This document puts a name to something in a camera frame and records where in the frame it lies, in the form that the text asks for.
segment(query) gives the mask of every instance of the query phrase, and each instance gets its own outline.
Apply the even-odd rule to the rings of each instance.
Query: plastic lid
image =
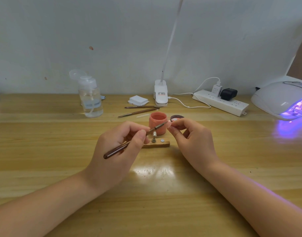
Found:
[[[96,80],[91,76],[81,76],[78,80],[80,90],[91,90],[97,88]]]
[[[79,80],[81,76],[86,76],[86,72],[81,69],[74,69],[69,72],[72,80]]]

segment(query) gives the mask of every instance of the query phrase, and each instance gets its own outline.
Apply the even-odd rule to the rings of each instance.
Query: left hand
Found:
[[[146,137],[149,130],[147,126],[126,121],[99,137],[93,158],[83,171],[90,185],[97,189],[99,194],[111,189],[128,174],[143,144],[150,142]],[[131,142],[123,152],[104,159],[103,155],[107,151],[129,140]]]

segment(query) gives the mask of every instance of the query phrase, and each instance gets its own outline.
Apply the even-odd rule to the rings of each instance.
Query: small round jar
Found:
[[[156,111],[150,114],[149,127],[152,129],[159,124],[167,121],[167,115],[161,111]],[[157,135],[164,135],[166,132],[166,124],[156,130]]]

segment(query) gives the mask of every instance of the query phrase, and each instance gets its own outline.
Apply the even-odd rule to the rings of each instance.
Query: power strip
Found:
[[[249,106],[249,104],[238,101],[238,100],[223,100],[220,97],[214,97],[211,95],[211,92],[201,90],[197,91],[193,95],[194,100],[198,100],[200,102],[206,102],[207,104],[216,107],[220,110],[226,111],[230,114],[241,116],[246,115],[245,110]]]

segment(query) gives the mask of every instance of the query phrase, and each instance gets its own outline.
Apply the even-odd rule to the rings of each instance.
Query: wooden block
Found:
[[[149,144],[143,145],[143,148],[167,147],[167,146],[170,146],[170,141],[167,138],[156,138],[155,143],[150,141]]]

